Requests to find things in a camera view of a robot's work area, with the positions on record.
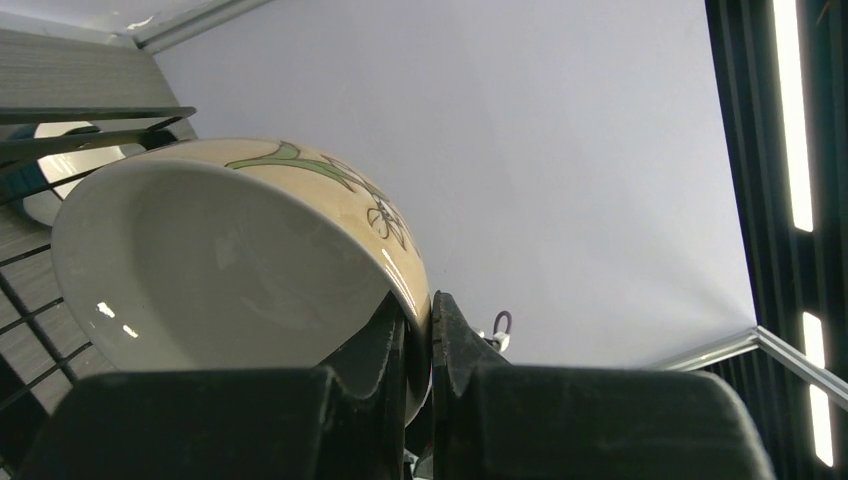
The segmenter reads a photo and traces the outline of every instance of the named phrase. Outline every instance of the gray wooden panel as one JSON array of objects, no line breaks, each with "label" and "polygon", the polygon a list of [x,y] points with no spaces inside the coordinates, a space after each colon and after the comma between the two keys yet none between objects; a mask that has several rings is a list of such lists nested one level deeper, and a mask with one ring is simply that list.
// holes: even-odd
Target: gray wooden panel
[{"label": "gray wooden panel", "polygon": [[71,382],[61,371],[53,372],[49,377],[32,388],[32,394],[41,402],[47,413],[53,413],[59,402],[71,390]]},{"label": "gray wooden panel", "polygon": [[[178,105],[153,58],[140,50],[109,47],[0,30],[0,107],[145,107]],[[150,125],[153,121],[95,122],[104,130]],[[0,126],[0,138],[15,127]],[[195,138],[187,121],[171,130],[181,139]],[[50,230],[0,208],[0,260],[50,241]],[[29,309],[60,296],[50,252],[43,252],[2,268],[3,274]],[[20,318],[0,295],[0,326]],[[64,305],[55,306],[36,321],[62,355],[88,339]],[[0,355],[29,382],[54,363],[27,325],[0,335]],[[74,357],[69,365],[80,377],[114,370],[94,347]],[[70,389],[57,371],[33,388],[47,411],[52,411]]]},{"label": "gray wooden panel", "polygon": [[[110,47],[0,30],[0,107],[177,105],[153,57]],[[172,130],[194,138],[188,122]]]}]

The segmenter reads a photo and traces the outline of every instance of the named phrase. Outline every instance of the dish rack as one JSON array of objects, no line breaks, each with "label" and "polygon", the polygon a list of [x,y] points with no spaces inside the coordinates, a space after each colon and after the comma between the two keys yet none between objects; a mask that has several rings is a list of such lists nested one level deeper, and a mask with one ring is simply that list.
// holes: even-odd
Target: dish rack
[{"label": "dish rack", "polygon": [[[155,122],[143,128],[0,141],[0,179],[47,155],[127,144],[152,150],[172,144],[177,138],[168,127],[195,111],[192,107],[0,109],[2,129],[71,121]],[[15,475],[39,428],[79,378],[113,369],[63,305],[53,278],[49,229],[24,219],[13,208],[26,197],[94,170],[22,192],[0,192],[0,480]]]}]

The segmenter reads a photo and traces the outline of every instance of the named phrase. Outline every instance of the black frame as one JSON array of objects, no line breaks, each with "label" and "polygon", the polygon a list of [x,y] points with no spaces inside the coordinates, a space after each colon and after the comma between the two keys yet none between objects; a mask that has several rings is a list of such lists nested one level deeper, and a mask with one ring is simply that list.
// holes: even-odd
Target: black frame
[{"label": "black frame", "polygon": [[[845,2],[797,2],[812,232],[792,221],[772,2],[706,6],[757,320],[803,351],[802,313],[816,315],[827,368],[848,378]],[[848,415],[831,408],[835,466],[827,468],[812,450],[807,384],[765,357],[745,354],[711,371],[737,388],[752,412],[768,412],[758,426],[781,478],[844,478]]]},{"label": "black frame", "polygon": [[[714,376],[513,366],[444,292],[432,327],[424,478],[773,478],[744,407]],[[317,367],[87,378],[42,431],[21,480],[410,478],[408,328],[390,292]]]}]

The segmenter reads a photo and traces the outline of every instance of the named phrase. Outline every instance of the green leaf pattern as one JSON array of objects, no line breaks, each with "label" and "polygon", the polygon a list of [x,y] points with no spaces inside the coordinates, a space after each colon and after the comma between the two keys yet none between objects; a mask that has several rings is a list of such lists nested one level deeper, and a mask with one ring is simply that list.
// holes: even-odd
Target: green leaf pattern
[{"label": "green leaf pattern", "polygon": [[236,160],[228,163],[227,167],[234,170],[261,165],[302,168],[323,175],[351,192],[356,192],[353,188],[353,185],[356,185],[370,194],[374,200],[375,206],[368,208],[365,212],[365,217],[368,224],[371,225],[371,228],[374,229],[380,238],[388,239],[389,236],[393,236],[404,250],[407,249],[407,243],[409,243],[412,245],[415,253],[419,257],[421,256],[418,252],[418,247],[412,242],[409,230],[404,224],[403,219],[397,214],[391,201],[389,201],[388,197],[379,188],[335,158],[321,155],[321,158],[325,160],[321,161],[303,158],[300,155],[301,151],[297,146],[288,142],[281,142],[280,148],[270,155]]}]

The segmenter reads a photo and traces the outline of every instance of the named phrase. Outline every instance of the white wall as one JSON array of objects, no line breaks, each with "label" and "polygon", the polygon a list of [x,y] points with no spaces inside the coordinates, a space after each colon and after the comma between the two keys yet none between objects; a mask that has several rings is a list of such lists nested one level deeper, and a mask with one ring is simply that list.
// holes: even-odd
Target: white wall
[{"label": "white wall", "polygon": [[0,12],[110,33],[137,33],[210,0],[0,0]]},{"label": "white wall", "polygon": [[702,0],[278,0],[157,56],[201,137],[399,204],[516,362],[637,366],[754,324]]}]

